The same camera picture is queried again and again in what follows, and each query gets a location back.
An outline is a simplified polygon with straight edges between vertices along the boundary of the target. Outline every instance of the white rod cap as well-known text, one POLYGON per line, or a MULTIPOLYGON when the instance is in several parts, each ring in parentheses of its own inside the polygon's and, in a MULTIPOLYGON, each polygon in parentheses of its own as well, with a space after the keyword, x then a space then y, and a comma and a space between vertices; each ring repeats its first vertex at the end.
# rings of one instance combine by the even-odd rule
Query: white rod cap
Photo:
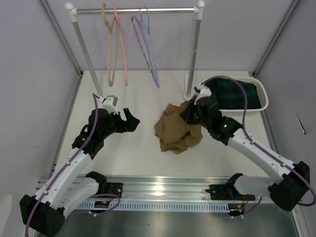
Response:
POLYGON ((65 9, 66 10, 72 10, 72 9, 74 9, 74 5, 72 3, 70 3, 70 2, 68 2, 68 3, 65 4, 65 9))
POLYGON ((70 2, 65 4, 65 9, 68 11, 71 22, 77 21, 77 9, 74 8, 74 5, 70 2))
POLYGON ((205 7, 205 2, 203 0, 197 1, 197 7, 205 7))
POLYGON ((203 0, 197 1, 197 20, 202 20, 203 17, 203 8, 205 7, 205 2, 203 0))

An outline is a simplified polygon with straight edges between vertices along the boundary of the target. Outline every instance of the dark green fabric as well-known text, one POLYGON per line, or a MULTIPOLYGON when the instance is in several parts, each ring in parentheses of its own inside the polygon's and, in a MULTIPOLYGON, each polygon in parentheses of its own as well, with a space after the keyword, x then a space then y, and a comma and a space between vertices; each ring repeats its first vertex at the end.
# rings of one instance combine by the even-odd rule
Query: dark green fabric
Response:
MULTIPOLYGON (((257 88, 252 83, 239 81, 245 89, 248 99, 247 109, 260 109, 261 104, 257 93, 257 88)), ((241 89, 231 80, 213 79, 206 84, 212 95, 216 96, 222 110, 242 110, 244 108, 244 96, 241 89)))

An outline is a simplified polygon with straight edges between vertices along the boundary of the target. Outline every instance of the brown cloth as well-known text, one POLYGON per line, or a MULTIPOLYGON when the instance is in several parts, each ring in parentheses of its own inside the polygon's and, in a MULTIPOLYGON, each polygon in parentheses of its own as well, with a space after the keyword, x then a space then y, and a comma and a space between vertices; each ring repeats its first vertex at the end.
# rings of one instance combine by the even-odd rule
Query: brown cloth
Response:
POLYGON ((201 125, 188 125, 180 117, 188 104, 183 102, 180 107, 169 104, 156 123, 155 135, 160 138, 161 151, 180 154, 202 140, 201 125))

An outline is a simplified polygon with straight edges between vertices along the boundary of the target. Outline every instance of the white robotic arm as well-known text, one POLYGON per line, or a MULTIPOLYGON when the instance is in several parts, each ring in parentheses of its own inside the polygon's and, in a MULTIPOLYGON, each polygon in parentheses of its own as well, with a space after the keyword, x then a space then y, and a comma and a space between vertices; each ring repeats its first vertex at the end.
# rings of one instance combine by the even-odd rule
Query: white robotic arm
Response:
MULTIPOLYGON (((308 165, 302 161, 295 164, 280 156, 256 141, 242 124, 233 118, 222 116, 217 98, 212 96, 210 88, 206 85, 199 84, 195 90, 196 95, 186 110, 180 114, 183 120, 188 124, 202 125, 215 140, 244 154, 269 176, 248 177, 241 173, 233 175, 224 188, 229 194, 227 200, 248 194, 269 197, 282 209, 291 211, 310 187, 308 165)), ((211 186, 207 192, 212 195, 215 190, 212 190, 211 186)))
POLYGON ((80 172, 104 146, 104 140, 113 133, 135 131, 139 120, 128 109, 123 109, 126 121, 116 109, 117 97, 99 98, 101 109, 96 108, 80 135, 72 144, 64 164, 34 196, 24 195, 20 201, 23 223, 40 233, 53 237, 64 224, 65 218, 82 202, 94 194, 107 193, 106 177, 90 172, 84 180, 68 190, 80 172))

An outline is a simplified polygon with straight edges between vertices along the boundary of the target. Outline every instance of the white wall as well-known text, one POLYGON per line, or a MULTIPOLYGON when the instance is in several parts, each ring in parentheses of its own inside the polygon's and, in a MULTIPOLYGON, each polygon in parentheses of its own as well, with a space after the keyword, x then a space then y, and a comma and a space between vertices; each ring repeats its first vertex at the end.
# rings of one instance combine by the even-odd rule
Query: white wall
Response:
MULTIPOLYGON (((259 74, 267 113, 281 154, 306 162, 316 189, 316 1, 300 4, 280 42, 259 74), (300 122, 305 129, 303 134, 300 122)), ((304 207, 311 236, 316 236, 316 206, 304 207)))
POLYGON ((19 201, 48 174, 78 77, 36 0, 0 3, 0 200, 13 196, 2 237, 20 237, 19 201))
MULTIPOLYGON (((73 49, 81 68, 87 70, 78 39, 64 9, 67 0, 49 3, 73 49)), ((102 0, 69 0, 77 8, 101 8, 102 0)), ((117 0, 118 8, 188 7, 197 0, 117 0)), ((200 70, 254 71, 292 0, 205 0, 197 53, 200 70)), ((129 69, 146 69, 130 21, 122 15, 129 69)), ((79 16, 78 22, 96 69, 106 69, 108 34, 101 15, 79 16)), ((195 16, 187 14, 151 15, 152 34, 158 67, 188 70, 193 47, 195 16)), ((123 68, 120 52, 119 64, 123 68)))

